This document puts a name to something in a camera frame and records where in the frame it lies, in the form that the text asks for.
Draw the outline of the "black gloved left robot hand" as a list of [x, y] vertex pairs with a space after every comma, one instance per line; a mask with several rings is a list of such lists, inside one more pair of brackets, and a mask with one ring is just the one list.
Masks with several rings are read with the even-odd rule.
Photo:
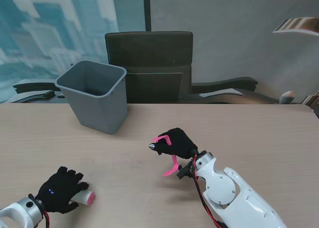
[[79, 207], [78, 203], [71, 201], [72, 198], [89, 188], [89, 184], [83, 182], [82, 178], [82, 173], [61, 166], [40, 187], [35, 198], [41, 201], [48, 213], [69, 213]]

